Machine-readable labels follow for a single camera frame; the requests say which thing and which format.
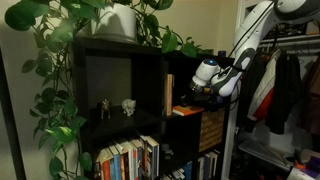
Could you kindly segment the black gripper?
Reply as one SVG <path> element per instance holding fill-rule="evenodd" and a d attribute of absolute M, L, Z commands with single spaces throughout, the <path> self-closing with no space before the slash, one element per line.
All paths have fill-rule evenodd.
<path fill-rule="evenodd" d="M 223 99 L 221 97 L 210 93 L 196 92 L 191 88 L 186 88 L 181 95 L 181 104 L 183 106 L 213 107 L 222 103 Z"/>

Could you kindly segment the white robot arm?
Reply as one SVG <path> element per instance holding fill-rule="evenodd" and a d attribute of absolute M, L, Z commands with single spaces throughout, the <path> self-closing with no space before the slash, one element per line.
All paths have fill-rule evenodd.
<path fill-rule="evenodd" d="M 190 82 L 190 91 L 180 97 L 184 106 L 192 105 L 195 94 L 210 83 L 215 96 L 232 94 L 242 74 L 250 67 L 260 42 L 279 23 L 303 24 L 319 19 L 320 0 L 264 0 L 254 6 L 236 30 L 233 40 L 234 62 L 222 68 L 214 59 L 204 59 Z"/>

